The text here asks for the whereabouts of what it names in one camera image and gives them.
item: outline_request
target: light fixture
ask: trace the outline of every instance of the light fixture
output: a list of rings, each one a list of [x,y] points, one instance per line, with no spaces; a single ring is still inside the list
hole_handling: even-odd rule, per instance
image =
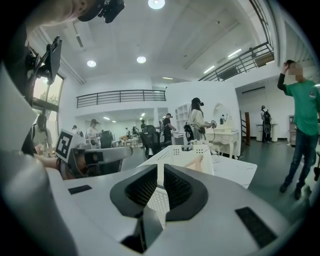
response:
[[[144,57],[144,56],[139,56],[139,57],[136,59],[136,61],[137,61],[138,63],[140,63],[140,64],[143,64],[143,63],[145,63],[145,62],[147,61],[147,59],[146,59],[146,57]]]
[[[210,70],[212,70],[215,66],[209,67],[206,71],[204,71],[203,73],[206,74],[208,73]]]
[[[97,63],[94,61],[94,60],[89,60],[87,63],[86,63],[90,68],[94,68]]]
[[[148,1],[148,5],[150,6],[150,8],[158,10],[161,9],[162,7],[164,7],[166,4],[165,0],[149,0]]]
[[[242,50],[239,49],[239,50],[236,50],[235,52],[231,53],[228,58],[232,57],[233,55],[237,54],[238,52],[241,52]]]

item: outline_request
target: backpack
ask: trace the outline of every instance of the backpack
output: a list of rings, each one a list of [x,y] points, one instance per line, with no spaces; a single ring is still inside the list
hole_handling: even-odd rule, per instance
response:
[[[263,117],[264,117],[264,122],[265,122],[266,124],[270,124],[270,122],[271,122],[271,115],[269,114],[268,111],[265,111],[265,112],[264,112]]]
[[[31,138],[32,140],[34,140],[35,136],[36,136],[36,123],[32,125],[32,128],[31,128]],[[48,138],[48,131],[47,131],[47,128],[45,128],[45,135],[46,137]]]

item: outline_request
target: grey floor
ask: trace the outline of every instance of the grey floor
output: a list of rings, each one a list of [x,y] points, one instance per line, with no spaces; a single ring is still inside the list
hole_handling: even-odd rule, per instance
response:
[[[283,194],[279,192],[279,187],[289,172],[293,154],[294,148],[287,145],[286,140],[279,140],[271,144],[251,140],[251,146],[245,148],[243,156],[239,159],[257,165],[248,190],[272,205],[292,224],[306,213],[310,195],[310,190],[306,185],[302,189],[300,200],[297,201],[294,198],[295,184],[302,166],[297,170],[288,190]],[[145,150],[134,147],[133,155],[123,160],[121,170],[130,170],[146,160]]]

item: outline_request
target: white basket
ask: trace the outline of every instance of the white basket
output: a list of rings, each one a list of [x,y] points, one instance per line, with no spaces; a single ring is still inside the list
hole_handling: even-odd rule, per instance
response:
[[[183,151],[182,148],[193,148],[191,151]],[[164,184],[164,164],[186,167],[199,156],[203,156],[200,162],[201,172],[214,175],[214,164],[211,158],[210,149],[207,145],[172,145],[163,149],[140,166],[157,164],[158,185]],[[195,168],[195,164],[189,165],[190,169]],[[166,213],[170,211],[168,194],[164,189],[156,188],[148,202],[148,207],[157,212],[158,218],[163,228],[166,226]]]
[[[191,151],[183,151],[182,148],[193,148]],[[149,160],[140,164],[145,165],[158,165],[158,185],[164,184],[164,164],[170,164],[174,166],[186,167],[196,170],[195,164],[189,165],[197,157],[203,156],[201,165],[201,172],[205,174],[214,175],[214,164],[212,162],[210,149],[207,145],[172,145],[167,146],[165,149],[155,154]]]

